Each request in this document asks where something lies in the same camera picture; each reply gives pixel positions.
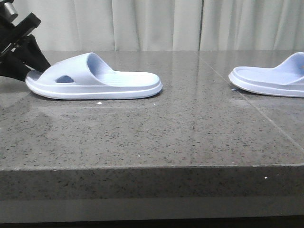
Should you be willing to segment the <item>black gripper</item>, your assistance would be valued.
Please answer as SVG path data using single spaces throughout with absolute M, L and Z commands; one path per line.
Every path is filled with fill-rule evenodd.
M 51 65 L 40 50 L 35 37 L 27 36 L 40 25 L 41 20 L 34 13 L 30 13 L 19 24 L 14 25 L 12 22 L 18 13 L 13 2 L 0 1 L 0 75 L 24 82 L 31 71 L 28 66 L 37 71 L 45 71 Z M 24 37 L 26 38 L 22 48 L 13 52 L 14 45 Z

